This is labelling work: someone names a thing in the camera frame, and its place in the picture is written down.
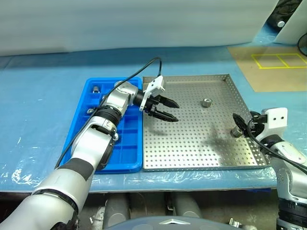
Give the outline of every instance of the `black cable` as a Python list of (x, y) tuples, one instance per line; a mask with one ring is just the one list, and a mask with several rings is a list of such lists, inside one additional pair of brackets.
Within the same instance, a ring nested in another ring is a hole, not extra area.
[(283, 160), (283, 161), (285, 161), (285, 162), (287, 162), (287, 163), (293, 165), (294, 167), (298, 168), (299, 170), (301, 170), (303, 173), (305, 173), (305, 174), (307, 175), (307, 171), (306, 171), (306, 170), (307, 170), (307, 167), (306, 167), (306, 166), (304, 166), (304, 165), (302, 165), (302, 164), (300, 164), (300, 163), (297, 163), (297, 162), (295, 162), (295, 161), (292, 161), (292, 160), (290, 160), (290, 159), (288, 159), (288, 158), (286, 158), (286, 157), (284, 157), (284, 156), (282, 156), (282, 155), (279, 155), (279, 154), (277, 154), (276, 152), (273, 152), (273, 151), (272, 151), (271, 149), (269, 149), (267, 146), (265, 146), (265, 145), (262, 144), (260, 141), (258, 141), (258, 140), (255, 138), (255, 136), (252, 134), (252, 132), (251, 132), (251, 128), (250, 128), (251, 122), (253, 122), (253, 118), (250, 119), (250, 121), (248, 122), (248, 125), (247, 125), (247, 132), (248, 132), (248, 135), (249, 135), (249, 137), (252, 138), (253, 141), (255, 141), (259, 146), (261, 146), (262, 148), (264, 148), (265, 150), (267, 150), (267, 152), (266, 152), (265, 154), (267, 154), (267, 155), (269, 155), (269, 156), (272, 156), (272, 157), (275, 157), (275, 158), (279, 158), (279, 159), (281, 159), (281, 160)]
[(158, 72), (158, 76), (161, 75), (161, 71), (162, 71), (162, 60), (159, 57), (155, 57), (153, 59), (151, 59), (146, 65), (144, 65), (142, 68), (140, 68), (138, 71), (136, 71), (134, 74), (132, 74), (130, 77), (127, 77), (125, 80), (121, 81), (119, 84), (117, 84), (113, 89), (110, 90), (110, 92), (103, 97), (103, 100), (99, 103), (99, 106), (96, 107), (94, 109), (94, 111), (92, 112), (92, 114), (90, 115), (90, 117), (87, 119), (87, 121), (84, 123), (84, 125), (81, 127), (81, 129), (78, 131), (78, 133), (73, 137), (73, 139), (69, 142), (69, 144), (67, 145), (67, 147), (65, 148), (65, 150), (62, 152), (62, 154), (60, 155), (56, 165), (55, 165), (55, 169), (57, 167), (59, 167), (59, 164), (61, 163), (63, 157), (65, 156), (66, 152), (68, 151), (68, 149), (72, 146), (73, 142), (75, 141), (75, 139), (77, 138), (77, 136), (82, 132), (82, 130), (87, 126), (89, 120), (95, 115), (95, 113), (97, 112), (98, 109), (101, 108), (101, 106), (103, 105), (103, 103), (106, 101), (106, 99), (110, 96), (110, 94), (120, 85), (122, 85), (123, 83), (129, 81), (131, 78), (135, 77), (136, 75), (138, 75), (139, 73), (141, 73), (144, 69), (146, 69), (149, 65), (151, 65), (153, 62), (155, 62), (156, 60), (159, 60), (159, 72)]
[(303, 39), (304, 36), (307, 36), (307, 33), (306, 34), (303, 34), (303, 36), (301, 36), (297, 42), (297, 48), (299, 50), (299, 52), (301, 52), (302, 55), (306, 56), (307, 57), (307, 54), (304, 53), (301, 49), (301, 47), (299, 46), (299, 43), (301, 42), (301, 40)]

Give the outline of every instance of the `metal nut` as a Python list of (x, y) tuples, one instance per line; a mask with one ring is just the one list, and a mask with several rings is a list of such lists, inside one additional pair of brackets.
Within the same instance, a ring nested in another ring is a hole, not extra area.
[(205, 108), (209, 108), (211, 104), (212, 104), (212, 100), (210, 98), (205, 98), (201, 102), (201, 105)]
[(88, 110), (86, 111), (87, 114), (91, 114), (92, 112), (94, 112), (94, 109), (88, 109)]
[(98, 86), (93, 87), (93, 93), (100, 93)]
[(113, 136), (113, 140), (118, 141), (118, 139), (119, 139), (119, 135), (118, 135), (118, 133), (115, 133), (114, 136)]
[(230, 131), (231, 136), (233, 136), (234, 138), (239, 138), (240, 136), (243, 135), (242, 130), (236, 126), (234, 127), (231, 131)]

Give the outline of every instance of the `white wall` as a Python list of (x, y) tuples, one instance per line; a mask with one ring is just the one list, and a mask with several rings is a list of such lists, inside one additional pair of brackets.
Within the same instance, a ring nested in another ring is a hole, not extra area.
[(252, 41), (277, 0), (2, 0), (0, 55)]

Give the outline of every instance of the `cardboard sheet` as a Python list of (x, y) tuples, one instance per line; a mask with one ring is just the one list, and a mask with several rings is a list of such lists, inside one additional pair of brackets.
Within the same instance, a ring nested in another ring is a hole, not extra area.
[(296, 47), (229, 46), (255, 92), (307, 91), (307, 58)]

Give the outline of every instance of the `small metal part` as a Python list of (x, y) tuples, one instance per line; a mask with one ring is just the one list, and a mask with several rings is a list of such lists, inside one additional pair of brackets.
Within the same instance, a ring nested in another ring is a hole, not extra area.
[(235, 228), (240, 228), (241, 223), (238, 221), (235, 221), (233, 218), (230, 218), (229, 225)]
[(100, 93), (98, 86), (93, 87), (93, 93)]
[(285, 22), (284, 22), (284, 21), (279, 21), (279, 22), (277, 23), (277, 26), (278, 26), (279, 28), (282, 28), (284, 25), (285, 25)]
[(205, 98), (201, 102), (201, 105), (205, 108), (209, 108), (211, 104), (212, 104), (212, 100), (210, 98)]
[(118, 139), (119, 139), (119, 135), (118, 135), (118, 133), (115, 133), (114, 136), (113, 136), (113, 140), (118, 141)]
[(92, 224), (91, 230), (102, 229), (102, 225), (104, 223), (105, 210), (106, 210), (106, 207), (99, 207), (96, 214), (90, 217), (90, 222)]
[(236, 126), (230, 131), (230, 134), (234, 138), (239, 138), (240, 136), (243, 135), (243, 132), (238, 126)]
[(116, 125), (114, 125), (111, 121), (106, 120), (102, 126), (103, 128), (105, 128), (106, 130), (115, 133), (116, 132)]
[(91, 108), (91, 109), (88, 109), (88, 110), (86, 111), (87, 114), (91, 114), (92, 112), (94, 112), (94, 109), (92, 109), (92, 108)]

